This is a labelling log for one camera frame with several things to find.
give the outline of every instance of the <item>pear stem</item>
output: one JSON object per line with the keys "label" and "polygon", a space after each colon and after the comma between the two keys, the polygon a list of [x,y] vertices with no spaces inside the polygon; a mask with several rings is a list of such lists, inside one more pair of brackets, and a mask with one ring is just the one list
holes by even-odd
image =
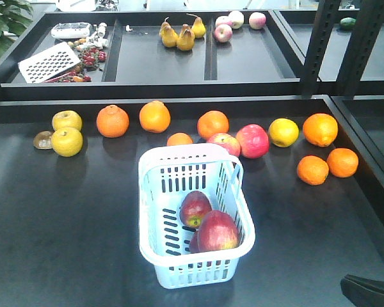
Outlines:
{"label": "pear stem", "polygon": [[196,16],[196,15],[193,15],[193,14],[189,14],[189,13],[186,13],[186,15],[194,16],[194,17],[196,17],[196,18],[199,18],[199,16]]}

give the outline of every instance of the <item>metal grater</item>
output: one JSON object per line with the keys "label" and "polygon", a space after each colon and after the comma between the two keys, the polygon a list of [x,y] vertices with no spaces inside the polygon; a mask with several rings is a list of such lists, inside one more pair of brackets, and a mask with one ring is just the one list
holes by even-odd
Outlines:
{"label": "metal grater", "polygon": [[19,70],[27,83],[41,83],[80,63],[66,42],[58,43],[19,62]]}

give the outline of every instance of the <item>plastic basket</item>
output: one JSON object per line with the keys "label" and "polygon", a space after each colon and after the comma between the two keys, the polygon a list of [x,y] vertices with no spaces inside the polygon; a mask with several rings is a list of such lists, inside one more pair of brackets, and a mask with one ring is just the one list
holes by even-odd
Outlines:
{"label": "plastic basket", "polygon": [[[251,250],[255,228],[241,184],[243,168],[221,146],[203,143],[157,147],[139,161],[140,251],[154,264],[164,288],[230,280],[239,257]],[[234,249],[191,254],[194,230],[182,225],[179,209],[190,191],[204,192],[213,207],[228,213],[239,230]]]}

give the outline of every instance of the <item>orange on table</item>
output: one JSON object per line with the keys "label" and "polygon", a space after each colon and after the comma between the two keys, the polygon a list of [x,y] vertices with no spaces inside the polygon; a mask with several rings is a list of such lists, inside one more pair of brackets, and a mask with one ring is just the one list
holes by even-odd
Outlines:
{"label": "orange on table", "polygon": [[229,131],[229,119],[221,111],[208,111],[199,117],[198,133],[206,141],[216,133],[227,133]]}
{"label": "orange on table", "polygon": [[319,147],[332,144],[339,127],[335,118],[325,113],[315,113],[309,116],[303,124],[303,134],[307,141]]}
{"label": "orange on table", "polygon": [[186,145],[186,144],[193,144],[193,140],[189,134],[178,132],[172,134],[167,142],[167,146],[174,146],[174,145]]}
{"label": "orange on table", "polygon": [[171,123],[168,108],[159,100],[145,104],[140,111],[140,124],[146,131],[153,133],[164,132]]}
{"label": "orange on table", "polygon": [[358,167],[357,154],[348,148],[333,149],[327,157],[330,173],[336,177],[346,178],[353,176]]}
{"label": "orange on table", "polygon": [[328,176],[328,165],[322,158],[307,155],[297,165],[297,175],[307,184],[319,185]]}
{"label": "orange on table", "polygon": [[128,126],[128,114],[114,104],[106,106],[98,112],[97,128],[106,138],[123,136],[127,132]]}

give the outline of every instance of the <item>yellow pear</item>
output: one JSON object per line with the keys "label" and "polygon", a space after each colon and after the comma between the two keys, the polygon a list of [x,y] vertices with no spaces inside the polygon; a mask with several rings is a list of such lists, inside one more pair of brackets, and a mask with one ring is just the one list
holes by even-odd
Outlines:
{"label": "yellow pear", "polygon": [[195,38],[204,37],[206,33],[206,27],[204,25],[204,22],[202,21],[202,18],[193,14],[187,14],[187,15],[196,17],[192,25],[192,32],[193,34],[195,34]]}
{"label": "yellow pear", "polygon": [[187,24],[184,24],[177,40],[177,47],[181,51],[189,51],[194,45],[195,34],[193,34],[192,29]]}
{"label": "yellow pear", "polygon": [[161,33],[162,43],[167,48],[172,48],[177,45],[178,34],[171,26],[165,26]]}
{"label": "yellow pear", "polygon": [[159,29],[159,36],[162,36],[162,30],[165,26],[170,26],[169,22],[167,22],[169,17],[165,18],[164,22],[161,24],[161,28]]}

